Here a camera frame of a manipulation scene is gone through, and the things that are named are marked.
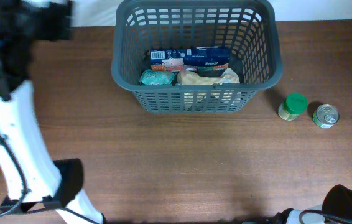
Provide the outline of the teal snack packet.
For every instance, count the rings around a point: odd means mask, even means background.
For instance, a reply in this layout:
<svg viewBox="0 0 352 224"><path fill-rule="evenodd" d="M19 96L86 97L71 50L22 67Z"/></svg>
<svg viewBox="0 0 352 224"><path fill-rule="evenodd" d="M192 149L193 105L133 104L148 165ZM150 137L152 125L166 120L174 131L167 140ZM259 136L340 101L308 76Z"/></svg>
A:
<svg viewBox="0 0 352 224"><path fill-rule="evenodd" d="M143 85L169 85L175 76L176 74L173 72L145 70L141 75L140 82Z"/></svg>

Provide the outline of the blue carton box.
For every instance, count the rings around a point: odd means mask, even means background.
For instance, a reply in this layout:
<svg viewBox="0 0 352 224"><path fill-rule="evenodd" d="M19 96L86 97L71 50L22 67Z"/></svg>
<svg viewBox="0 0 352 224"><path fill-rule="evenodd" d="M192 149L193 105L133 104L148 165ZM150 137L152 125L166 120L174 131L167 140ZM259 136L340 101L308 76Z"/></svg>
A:
<svg viewBox="0 0 352 224"><path fill-rule="evenodd" d="M226 70L230 61L230 50L228 47L151 50L149 58L151 69L156 71Z"/></svg>

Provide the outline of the tan food pouch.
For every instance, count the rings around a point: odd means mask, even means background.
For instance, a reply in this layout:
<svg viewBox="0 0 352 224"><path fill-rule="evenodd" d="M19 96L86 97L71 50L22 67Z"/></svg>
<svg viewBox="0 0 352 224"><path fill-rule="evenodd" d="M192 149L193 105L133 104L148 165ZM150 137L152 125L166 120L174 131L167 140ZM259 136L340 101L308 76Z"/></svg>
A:
<svg viewBox="0 0 352 224"><path fill-rule="evenodd" d="M240 84L238 75L230 68L227 68L220 77L204 77L192 71L181 71L177 74L177 82L181 85L214 85L214 84ZM186 107L192 107L193 92L184 93L184 103ZM213 92L210 95L218 99L219 92ZM197 93L196 101L201 102L206 98L205 92Z"/></svg>

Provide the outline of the grey plastic basket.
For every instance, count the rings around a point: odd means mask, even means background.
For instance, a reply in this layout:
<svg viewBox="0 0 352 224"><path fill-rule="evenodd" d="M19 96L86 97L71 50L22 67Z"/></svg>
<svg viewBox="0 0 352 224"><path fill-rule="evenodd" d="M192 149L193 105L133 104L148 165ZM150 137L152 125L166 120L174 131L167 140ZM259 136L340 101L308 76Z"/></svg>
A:
<svg viewBox="0 0 352 224"><path fill-rule="evenodd" d="M234 113L282 77L270 2L123 1L116 10L113 80L151 113ZM151 50L227 47L238 84L143 85Z"/></svg>

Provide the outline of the green lid jar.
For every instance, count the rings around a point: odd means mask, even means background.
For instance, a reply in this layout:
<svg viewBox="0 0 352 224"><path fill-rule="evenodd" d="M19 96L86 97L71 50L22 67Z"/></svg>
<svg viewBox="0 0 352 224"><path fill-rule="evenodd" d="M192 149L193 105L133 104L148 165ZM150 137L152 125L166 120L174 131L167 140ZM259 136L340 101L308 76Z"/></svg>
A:
<svg viewBox="0 0 352 224"><path fill-rule="evenodd" d="M299 117L308 106L306 97L301 93L291 93L280 104L278 115L286 121L293 121Z"/></svg>

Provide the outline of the silver tin can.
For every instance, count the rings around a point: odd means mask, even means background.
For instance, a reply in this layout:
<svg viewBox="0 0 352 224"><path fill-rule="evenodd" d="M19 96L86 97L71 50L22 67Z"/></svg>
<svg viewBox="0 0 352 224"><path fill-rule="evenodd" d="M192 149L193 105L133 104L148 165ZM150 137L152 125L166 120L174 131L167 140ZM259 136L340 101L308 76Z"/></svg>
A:
<svg viewBox="0 0 352 224"><path fill-rule="evenodd" d="M340 113L335 106L322 104L314 111L312 119L317 126L328 129L339 122Z"/></svg>

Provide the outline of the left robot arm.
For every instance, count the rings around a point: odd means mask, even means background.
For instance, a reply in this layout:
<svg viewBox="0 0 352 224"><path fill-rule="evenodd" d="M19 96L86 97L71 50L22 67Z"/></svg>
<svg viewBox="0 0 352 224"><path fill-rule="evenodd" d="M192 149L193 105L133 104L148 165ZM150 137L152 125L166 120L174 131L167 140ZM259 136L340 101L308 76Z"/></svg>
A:
<svg viewBox="0 0 352 224"><path fill-rule="evenodd" d="M81 160L53 160L35 116L32 47L68 40L72 11L71 1L0 1L0 217L53 210L67 223L106 221L83 190Z"/></svg>

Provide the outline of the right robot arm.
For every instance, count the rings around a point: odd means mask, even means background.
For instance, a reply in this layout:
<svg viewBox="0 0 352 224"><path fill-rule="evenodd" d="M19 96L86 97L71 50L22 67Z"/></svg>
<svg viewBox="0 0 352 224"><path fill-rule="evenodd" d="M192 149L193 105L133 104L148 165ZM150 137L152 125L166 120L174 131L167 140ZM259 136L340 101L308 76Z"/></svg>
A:
<svg viewBox="0 0 352 224"><path fill-rule="evenodd" d="M321 205L305 210L289 208L266 224L352 224L352 190L344 185L334 186Z"/></svg>

